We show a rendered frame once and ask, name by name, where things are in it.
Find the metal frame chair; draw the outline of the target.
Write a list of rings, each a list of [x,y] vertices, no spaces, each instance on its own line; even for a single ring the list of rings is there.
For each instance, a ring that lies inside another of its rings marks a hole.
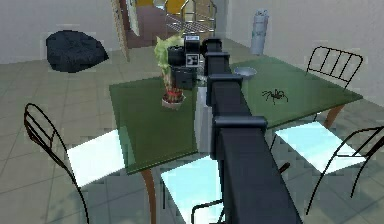
[[[165,3],[166,0],[164,11],[168,28],[184,31],[186,35],[215,34],[217,7],[213,0],[186,0],[177,14],[168,13]]]

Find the black bean bag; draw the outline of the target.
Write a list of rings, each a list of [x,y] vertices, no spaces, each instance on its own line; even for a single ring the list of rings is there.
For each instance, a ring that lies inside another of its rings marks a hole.
[[[47,37],[46,48],[48,63],[59,72],[77,73],[109,59],[100,41],[80,31],[57,31]]]

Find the green glass table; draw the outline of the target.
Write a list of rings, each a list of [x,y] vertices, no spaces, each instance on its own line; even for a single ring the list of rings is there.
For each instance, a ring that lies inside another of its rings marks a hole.
[[[359,94],[307,73],[273,57],[247,61],[257,74],[242,82],[242,93],[253,116],[267,121],[267,130],[359,100]],[[282,90],[288,97],[265,100],[265,90]],[[161,104],[164,84],[154,77],[109,88],[116,126],[128,173],[147,170],[197,151],[194,119],[197,92],[186,91],[179,110]]]

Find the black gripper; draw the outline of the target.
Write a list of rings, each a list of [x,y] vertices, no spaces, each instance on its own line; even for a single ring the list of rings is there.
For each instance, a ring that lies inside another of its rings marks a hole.
[[[196,79],[197,55],[186,53],[183,46],[171,46],[167,51],[173,86],[192,89]]]

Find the green house plant in pot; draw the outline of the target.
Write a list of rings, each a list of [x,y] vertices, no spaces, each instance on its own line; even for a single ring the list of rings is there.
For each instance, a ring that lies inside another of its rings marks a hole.
[[[182,89],[176,88],[173,85],[171,68],[168,63],[168,48],[171,46],[182,46],[184,40],[180,34],[175,34],[167,39],[156,37],[156,41],[157,43],[154,48],[154,53],[158,66],[161,69],[161,77],[165,86],[165,93],[162,96],[162,106],[178,110],[181,107],[185,96],[183,95]]]

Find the brown wooden room door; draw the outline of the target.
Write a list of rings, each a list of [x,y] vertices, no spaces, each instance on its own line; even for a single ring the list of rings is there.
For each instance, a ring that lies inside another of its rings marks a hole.
[[[112,4],[112,10],[114,15],[114,21],[117,31],[117,36],[120,44],[120,49],[122,51],[123,56],[125,57],[125,60],[127,62],[130,61],[129,59],[129,51],[127,46],[127,39],[126,39],[126,33],[124,30],[124,24],[123,24],[123,17],[122,17],[122,9],[120,6],[119,0],[111,0]]]

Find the black spider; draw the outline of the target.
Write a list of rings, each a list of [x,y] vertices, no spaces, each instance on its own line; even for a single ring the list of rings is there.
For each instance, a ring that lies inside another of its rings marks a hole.
[[[286,101],[289,101],[288,97],[285,95],[285,92],[278,89],[274,89],[273,91],[265,90],[262,92],[262,95],[265,97],[265,100],[271,98],[273,104],[276,104],[276,100],[280,100],[283,98],[285,98]]]

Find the grey bowl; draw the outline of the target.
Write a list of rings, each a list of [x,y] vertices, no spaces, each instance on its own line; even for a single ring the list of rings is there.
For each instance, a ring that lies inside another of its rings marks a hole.
[[[244,80],[250,80],[257,74],[257,71],[251,67],[236,67],[233,72],[240,75]]]

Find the grey cylinder tank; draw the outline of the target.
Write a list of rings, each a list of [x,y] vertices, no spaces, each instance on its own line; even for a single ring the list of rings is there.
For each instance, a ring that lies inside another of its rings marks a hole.
[[[264,51],[269,13],[267,9],[257,9],[253,19],[250,51],[262,55]]]

